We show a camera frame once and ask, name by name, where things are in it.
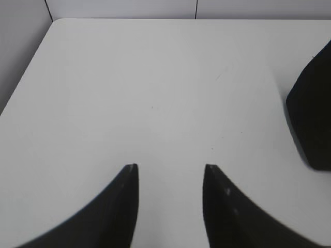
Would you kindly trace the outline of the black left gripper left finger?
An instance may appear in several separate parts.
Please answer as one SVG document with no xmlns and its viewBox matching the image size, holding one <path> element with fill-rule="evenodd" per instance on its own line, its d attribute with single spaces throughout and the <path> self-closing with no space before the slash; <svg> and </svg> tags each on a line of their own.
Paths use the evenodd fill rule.
<svg viewBox="0 0 331 248">
<path fill-rule="evenodd" d="M 129 164 L 75 215 L 22 246 L 130 247 L 138 207 L 138 165 Z"/>
</svg>

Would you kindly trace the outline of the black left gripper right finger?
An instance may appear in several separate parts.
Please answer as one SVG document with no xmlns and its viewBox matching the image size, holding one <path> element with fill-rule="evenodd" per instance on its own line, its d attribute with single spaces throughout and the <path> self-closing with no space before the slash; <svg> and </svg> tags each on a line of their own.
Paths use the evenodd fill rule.
<svg viewBox="0 0 331 248">
<path fill-rule="evenodd" d="M 202 198 L 210 247 L 318 247 L 263 211 L 217 165 L 205 166 Z"/>
</svg>

